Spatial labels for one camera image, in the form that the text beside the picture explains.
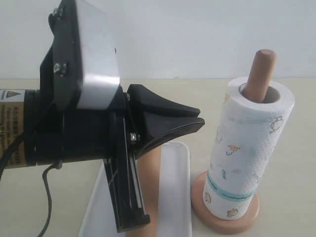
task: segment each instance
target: screw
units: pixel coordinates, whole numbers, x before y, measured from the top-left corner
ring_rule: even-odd
[[[63,77],[67,72],[67,64],[60,64],[60,63],[56,63],[54,65],[54,73],[60,75],[61,77]]]
[[[64,9],[55,8],[53,11],[53,16],[56,16],[59,20],[62,18],[64,14]]]
[[[137,141],[137,135],[136,135],[136,133],[131,132],[131,134],[130,134],[130,141],[131,141],[132,144],[135,144],[135,143],[136,143],[136,141]]]

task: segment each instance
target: paper towel holder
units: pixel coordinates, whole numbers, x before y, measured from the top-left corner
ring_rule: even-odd
[[[248,77],[248,82],[243,90],[240,90],[245,98],[254,103],[273,103],[279,100],[278,91],[275,93],[275,89],[269,87],[275,62],[276,54],[271,50],[261,49],[256,53]],[[273,96],[269,101],[266,101],[268,90],[270,92],[272,90]],[[260,203],[258,194],[253,196],[246,213],[242,217],[236,220],[223,220],[214,216],[204,204],[203,189],[206,177],[207,171],[202,173],[194,181],[191,189],[192,207],[198,218],[214,231],[221,234],[234,235],[248,230],[259,214]]]

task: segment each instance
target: table surface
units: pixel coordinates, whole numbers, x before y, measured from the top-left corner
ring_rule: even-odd
[[[198,107],[206,125],[180,138],[191,153],[191,182],[209,165],[222,98],[229,80],[125,80],[141,83],[162,97]],[[316,79],[278,79],[295,96],[295,107],[260,182],[259,217],[241,237],[312,236],[316,225]],[[1,88],[38,88],[38,80],[0,80]],[[76,237],[101,165],[100,160],[64,164],[48,181],[53,210],[46,237]],[[0,236],[35,237],[47,217],[41,174],[47,166],[5,170],[0,182]],[[193,237],[221,236],[192,212]]]

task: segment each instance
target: white plastic tray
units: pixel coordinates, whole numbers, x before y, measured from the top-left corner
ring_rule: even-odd
[[[157,237],[192,237],[190,155],[181,142],[162,146]],[[100,168],[79,237],[124,237],[116,231],[103,165]]]

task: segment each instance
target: paper towel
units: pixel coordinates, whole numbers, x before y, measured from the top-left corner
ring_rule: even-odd
[[[242,96],[248,78],[228,84],[203,200],[221,219],[242,217],[294,106],[293,94],[271,82],[264,103]]]

